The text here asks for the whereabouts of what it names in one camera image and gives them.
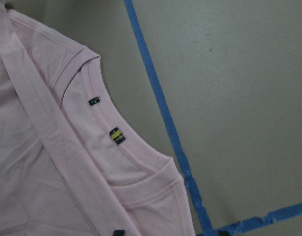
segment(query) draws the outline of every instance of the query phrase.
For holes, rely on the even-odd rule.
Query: floor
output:
[[[99,53],[119,112],[175,156],[123,0],[7,2]],[[302,202],[302,0],[133,3],[213,227]],[[241,235],[302,236],[302,216]]]

